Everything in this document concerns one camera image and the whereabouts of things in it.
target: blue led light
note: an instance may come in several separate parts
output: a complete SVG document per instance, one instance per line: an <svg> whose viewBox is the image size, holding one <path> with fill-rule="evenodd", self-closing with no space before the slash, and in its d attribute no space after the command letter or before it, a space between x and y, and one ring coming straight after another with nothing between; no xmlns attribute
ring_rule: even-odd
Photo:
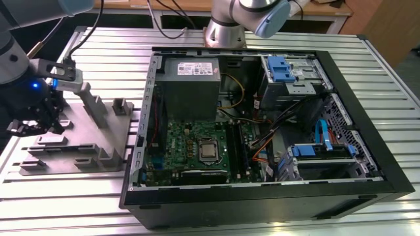
<svg viewBox="0 0 420 236"><path fill-rule="evenodd" d="M55 88L57 85L58 85L58 81L57 81L57 79L53 79L53 80L51 80L51 87Z"/></svg>

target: metal bracket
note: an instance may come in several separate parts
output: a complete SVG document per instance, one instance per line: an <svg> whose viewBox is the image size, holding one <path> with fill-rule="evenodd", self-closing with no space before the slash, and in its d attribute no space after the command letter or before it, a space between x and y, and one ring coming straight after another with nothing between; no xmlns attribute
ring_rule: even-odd
<svg viewBox="0 0 420 236"><path fill-rule="evenodd" d="M289 95L314 95L315 91L309 82L285 83Z"/></svg>

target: yellow wire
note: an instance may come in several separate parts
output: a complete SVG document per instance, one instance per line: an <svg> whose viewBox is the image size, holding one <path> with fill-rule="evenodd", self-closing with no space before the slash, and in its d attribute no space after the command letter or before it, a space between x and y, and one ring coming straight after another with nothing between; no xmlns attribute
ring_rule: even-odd
<svg viewBox="0 0 420 236"><path fill-rule="evenodd" d="M234 79L234 77L231 75L225 74L225 73L221 73L221 75L225 75L226 77L229 77L237 83L237 85L241 87L241 91L242 91L241 100L238 100L237 103L234 103L231 106L227 106L227 107L217 107L217 109L229 109L229 108L235 107L242 102L243 97L245 97L245 89L243 89L243 86L241 85L241 83L238 83L237 79Z"/></svg>

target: power supply label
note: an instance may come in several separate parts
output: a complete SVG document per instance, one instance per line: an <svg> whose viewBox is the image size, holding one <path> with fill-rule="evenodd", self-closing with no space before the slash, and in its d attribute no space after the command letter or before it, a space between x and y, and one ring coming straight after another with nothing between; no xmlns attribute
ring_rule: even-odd
<svg viewBox="0 0 420 236"><path fill-rule="evenodd" d="M177 64L177 75L211 75L211 64L181 62Z"/></svg>

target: wire bundle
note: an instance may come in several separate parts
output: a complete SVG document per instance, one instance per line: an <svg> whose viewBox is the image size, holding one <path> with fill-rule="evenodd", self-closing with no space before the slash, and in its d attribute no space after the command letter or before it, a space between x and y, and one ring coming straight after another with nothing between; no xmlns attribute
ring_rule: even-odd
<svg viewBox="0 0 420 236"><path fill-rule="evenodd" d="M295 111L299 109L299 107L310 100L317 99L322 96L322 94L315 95L315 96L307 96L303 99L301 99L299 101L297 101L293 105L290 105L277 116L275 120L271 122L271 124L267 127L267 133L262 136L262 138L257 139L253 143L251 146L254 146L255 144L258 144L261 141L265 140L263 144L259 146L258 150L255 151L251 160L254 161L266 161L263 159L258 159L257 155L259 154L259 152L262 151L262 149L265 148L265 146L267 145L267 143L271 141L273 137L274 137L274 132L278 129L281 123L283 121L286 121L289 118L291 118L295 115Z"/></svg>

